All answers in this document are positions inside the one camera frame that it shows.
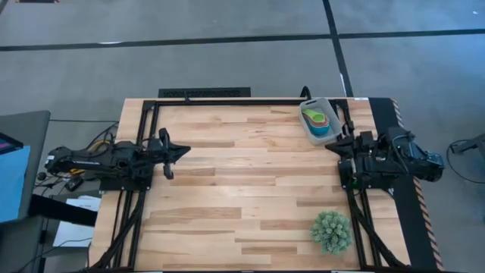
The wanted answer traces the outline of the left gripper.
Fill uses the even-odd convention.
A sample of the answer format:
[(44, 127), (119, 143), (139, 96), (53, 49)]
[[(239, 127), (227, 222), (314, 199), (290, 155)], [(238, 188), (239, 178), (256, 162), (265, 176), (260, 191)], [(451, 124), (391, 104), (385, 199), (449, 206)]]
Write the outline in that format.
[[(174, 154), (174, 160), (181, 159), (185, 154), (191, 150), (190, 146), (181, 146), (173, 144), (173, 148), (177, 150)], [(153, 164), (163, 164), (164, 176), (168, 180), (174, 179), (174, 173), (172, 172), (171, 151), (170, 151), (170, 136), (166, 128), (161, 128), (158, 131), (158, 138), (151, 138), (149, 140), (149, 157)]]

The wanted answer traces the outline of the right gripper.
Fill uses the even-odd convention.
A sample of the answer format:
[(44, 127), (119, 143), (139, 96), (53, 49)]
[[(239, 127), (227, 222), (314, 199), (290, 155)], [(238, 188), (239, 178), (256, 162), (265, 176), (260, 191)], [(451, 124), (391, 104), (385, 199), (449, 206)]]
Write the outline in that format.
[[(343, 150), (345, 143), (338, 141), (325, 145), (329, 150)], [(364, 131), (357, 136), (350, 146), (351, 152), (345, 157), (345, 153), (337, 151), (336, 154), (345, 161), (343, 162), (343, 174), (345, 179), (371, 179), (375, 173), (376, 143), (371, 131)]]

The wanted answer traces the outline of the large teal measuring cup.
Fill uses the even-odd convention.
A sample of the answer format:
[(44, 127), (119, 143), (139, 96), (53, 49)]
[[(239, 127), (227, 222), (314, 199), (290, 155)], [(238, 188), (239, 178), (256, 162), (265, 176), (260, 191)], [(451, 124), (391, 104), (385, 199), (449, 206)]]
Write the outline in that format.
[(307, 122), (310, 131), (316, 136), (322, 136), (326, 134), (330, 129), (330, 122), (326, 127), (321, 127), (317, 122), (313, 122), (313, 120), (305, 117), (304, 115), (303, 118)]

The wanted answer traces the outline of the grey plastic basket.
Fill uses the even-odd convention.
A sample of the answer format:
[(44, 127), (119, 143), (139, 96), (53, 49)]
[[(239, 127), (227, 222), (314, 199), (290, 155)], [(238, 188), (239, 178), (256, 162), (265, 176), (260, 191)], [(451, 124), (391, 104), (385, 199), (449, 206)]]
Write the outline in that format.
[[(303, 114), (302, 114), (302, 111), (307, 108), (310, 108), (315, 111), (319, 111), (320, 113), (323, 113), (324, 115), (327, 116), (330, 122), (330, 129), (326, 134), (322, 136), (316, 136), (310, 131), (308, 124), (303, 118)], [(336, 112), (333, 110), (328, 99), (316, 98), (316, 99), (302, 102), (299, 105), (298, 116), (308, 141), (310, 142), (310, 144), (314, 146), (336, 142), (337, 138), (340, 137), (343, 132), (340, 120), (337, 117)]]

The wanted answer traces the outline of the small green measuring cup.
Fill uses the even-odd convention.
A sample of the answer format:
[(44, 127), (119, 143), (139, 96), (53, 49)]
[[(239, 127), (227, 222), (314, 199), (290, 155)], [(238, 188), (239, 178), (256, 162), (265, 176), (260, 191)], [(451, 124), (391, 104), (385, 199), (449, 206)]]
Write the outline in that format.
[(305, 117), (313, 120), (313, 122), (322, 123), (322, 122), (325, 121), (325, 115), (323, 113), (320, 113), (319, 111), (312, 110), (310, 108), (303, 110), (302, 114)]

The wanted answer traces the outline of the black floor vent grille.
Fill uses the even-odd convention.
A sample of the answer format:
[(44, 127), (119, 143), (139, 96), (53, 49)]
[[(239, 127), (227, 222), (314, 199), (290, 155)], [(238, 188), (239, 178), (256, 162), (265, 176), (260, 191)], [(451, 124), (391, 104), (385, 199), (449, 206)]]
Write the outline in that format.
[(159, 89), (158, 98), (251, 97), (250, 87), (209, 87)]

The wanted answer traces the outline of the green artificial plant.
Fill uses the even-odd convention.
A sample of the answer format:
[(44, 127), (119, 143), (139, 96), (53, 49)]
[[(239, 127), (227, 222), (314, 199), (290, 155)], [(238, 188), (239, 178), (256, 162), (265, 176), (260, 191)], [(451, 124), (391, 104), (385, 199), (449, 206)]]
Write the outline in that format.
[(309, 230), (311, 239), (321, 245), (323, 254), (338, 256), (352, 244), (350, 220), (335, 211), (319, 213)]

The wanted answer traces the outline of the black ramp with striped edge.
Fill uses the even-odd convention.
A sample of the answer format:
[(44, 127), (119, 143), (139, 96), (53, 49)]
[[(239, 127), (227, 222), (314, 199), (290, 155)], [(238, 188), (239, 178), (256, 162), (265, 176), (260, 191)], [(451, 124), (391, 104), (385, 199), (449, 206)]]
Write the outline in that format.
[[(378, 133), (402, 127), (399, 106), (393, 99), (370, 98), (369, 103)], [(442, 271), (440, 251), (430, 223), (419, 180), (404, 176), (394, 184), (394, 200), (411, 266)]]

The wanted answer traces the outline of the small black box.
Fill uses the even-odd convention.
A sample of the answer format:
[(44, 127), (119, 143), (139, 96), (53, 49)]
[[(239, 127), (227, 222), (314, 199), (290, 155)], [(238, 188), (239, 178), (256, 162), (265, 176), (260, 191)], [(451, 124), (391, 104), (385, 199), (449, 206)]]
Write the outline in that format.
[(84, 179), (81, 176), (74, 176), (66, 182), (64, 188), (69, 192), (74, 192), (83, 184), (83, 182)]

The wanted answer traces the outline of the black desk beam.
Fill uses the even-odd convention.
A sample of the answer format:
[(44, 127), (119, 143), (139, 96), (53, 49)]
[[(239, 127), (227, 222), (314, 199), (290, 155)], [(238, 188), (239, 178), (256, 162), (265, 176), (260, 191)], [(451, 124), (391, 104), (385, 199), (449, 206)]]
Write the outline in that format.
[(42, 216), (72, 224), (94, 227), (98, 212), (72, 206), (45, 196), (32, 195), (27, 215)]

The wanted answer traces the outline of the grey floor stand foot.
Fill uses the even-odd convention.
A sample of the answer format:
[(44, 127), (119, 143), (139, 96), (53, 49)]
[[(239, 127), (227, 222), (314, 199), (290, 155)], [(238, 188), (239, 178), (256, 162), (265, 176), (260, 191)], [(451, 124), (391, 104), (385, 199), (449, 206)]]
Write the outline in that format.
[(485, 157), (485, 133), (469, 140), (459, 140), (457, 143), (451, 145), (453, 153), (463, 153), (470, 149), (477, 149)]

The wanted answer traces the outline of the white paper sheet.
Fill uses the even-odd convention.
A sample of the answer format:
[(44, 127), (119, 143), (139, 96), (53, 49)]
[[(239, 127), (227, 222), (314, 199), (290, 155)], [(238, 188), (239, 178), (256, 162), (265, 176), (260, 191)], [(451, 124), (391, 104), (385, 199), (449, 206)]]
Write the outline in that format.
[[(101, 199), (84, 195), (76, 199), (67, 199), (66, 203), (97, 212)], [(61, 247), (87, 247), (91, 243), (93, 234), (94, 227), (61, 221), (52, 245)]]

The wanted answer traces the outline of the blue monitor screen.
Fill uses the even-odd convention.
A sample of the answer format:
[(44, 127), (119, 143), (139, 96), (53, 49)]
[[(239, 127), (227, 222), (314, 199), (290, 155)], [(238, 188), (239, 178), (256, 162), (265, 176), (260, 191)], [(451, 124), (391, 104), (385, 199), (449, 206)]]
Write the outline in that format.
[(29, 146), (0, 133), (0, 223), (16, 220), (20, 215), (29, 157)]

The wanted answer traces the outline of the grey cabinet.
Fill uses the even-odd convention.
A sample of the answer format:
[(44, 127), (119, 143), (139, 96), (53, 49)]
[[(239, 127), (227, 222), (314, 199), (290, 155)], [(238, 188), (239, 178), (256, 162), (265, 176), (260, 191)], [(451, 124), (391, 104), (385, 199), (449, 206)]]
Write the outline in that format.
[(0, 224), (0, 273), (38, 273), (43, 224), (39, 216)]

